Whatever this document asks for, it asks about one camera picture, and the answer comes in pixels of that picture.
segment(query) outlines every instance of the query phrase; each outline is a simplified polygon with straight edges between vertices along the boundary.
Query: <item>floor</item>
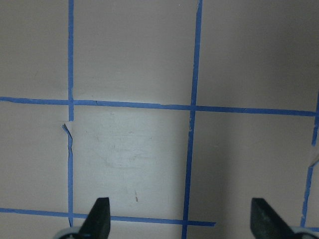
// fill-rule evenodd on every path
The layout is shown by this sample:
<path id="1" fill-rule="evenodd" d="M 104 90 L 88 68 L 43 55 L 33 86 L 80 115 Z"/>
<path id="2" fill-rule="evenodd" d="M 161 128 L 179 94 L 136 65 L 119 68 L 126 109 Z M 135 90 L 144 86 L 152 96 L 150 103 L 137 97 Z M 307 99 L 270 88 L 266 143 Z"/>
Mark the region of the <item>floor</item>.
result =
<path id="1" fill-rule="evenodd" d="M 253 197 L 319 232 L 318 1 L 0 3 L 5 238 L 98 197 L 111 239 L 252 239 Z"/>

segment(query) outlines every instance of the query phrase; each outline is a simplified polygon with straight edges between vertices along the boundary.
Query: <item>black object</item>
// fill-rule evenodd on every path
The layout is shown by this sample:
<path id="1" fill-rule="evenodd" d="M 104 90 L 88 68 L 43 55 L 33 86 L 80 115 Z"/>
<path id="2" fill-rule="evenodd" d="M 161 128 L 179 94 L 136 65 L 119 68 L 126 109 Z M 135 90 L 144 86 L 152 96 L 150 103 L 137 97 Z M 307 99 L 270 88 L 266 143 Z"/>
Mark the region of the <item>black object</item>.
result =
<path id="1" fill-rule="evenodd" d="M 98 198 L 78 233 L 60 239 L 107 239 L 111 229 L 109 198 Z"/>
<path id="2" fill-rule="evenodd" d="M 251 201 L 250 229 L 256 239 L 318 239 L 308 233 L 294 233 L 263 198 Z"/>

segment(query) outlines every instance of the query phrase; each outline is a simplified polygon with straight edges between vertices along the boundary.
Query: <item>vertical blue tape line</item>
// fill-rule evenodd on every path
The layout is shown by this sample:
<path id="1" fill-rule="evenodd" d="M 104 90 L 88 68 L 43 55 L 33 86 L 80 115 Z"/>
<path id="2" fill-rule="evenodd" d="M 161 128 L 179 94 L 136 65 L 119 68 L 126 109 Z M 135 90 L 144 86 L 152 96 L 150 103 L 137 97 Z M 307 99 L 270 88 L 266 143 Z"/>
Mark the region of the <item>vertical blue tape line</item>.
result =
<path id="1" fill-rule="evenodd" d="M 306 190 L 305 190 L 304 203 L 303 203 L 303 214 L 300 221 L 300 226 L 303 228 L 306 226 L 308 200 L 310 195 L 310 187 L 311 187 L 311 179 L 313 176 L 313 171 L 314 171 L 314 166 L 312 165 L 308 168 L 308 172 L 307 172 Z"/>
<path id="2" fill-rule="evenodd" d="M 317 137 L 318 137 L 318 128 L 319 128 L 319 91 L 318 91 L 318 97 L 317 97 L 317 108 L 316 108 L 315 126 L 314 126 L 312 146 L 316 145 Z"/>
<path id="3" fill-rule="evenodd" d="M 73 138 L 67 126 L 64 124 L 62 126 L 64 131 L 68 134 L 68 218 L 70 226 L 73 226 L 73 152 L 72 144 Z"/>
<path id="4" fill-rule="evenodd" d="M 194 141 L 194 128 L 195 128 L 195 115 L 196 115 L 196 100 L 197 100 L 197 84 L 198 84 L 198 69 L 199 69 L 199 54 L 200 54 L 200 34 L 201 34 L 201 16 L 202 16 L 203 1 L 198 0 L 197 13 L 196 13 L 196 29 L 195 29 L 195 44 L 194 44 L 194 65 L 193 65 L 193 78 L 191 90 L 191 111 L 189 118 L 189 133 L 188 133 L 188 147 L 187 147 L 187 161 L 186 161 L 186 176 L 185 176 L 185 195 L 184 195 L 184 209 L 183 221 L 188 222 L 188 209 L 189 209 L 189 195 L 190 195 L 190 179 L 191 179 L 191 165 L 193 155 L 193 141 Z M 183 224 L 181 238 L 187 237 L 188 223 Z"/>
<path id="5" fill-rule="evenodd" d="M 74 104 L 73 104 L 73 9 L 74 2 L 69 0 L 69 38 L 68 38 L 68 100 L 69 100 L 69 121 L 74 120 Z"/>

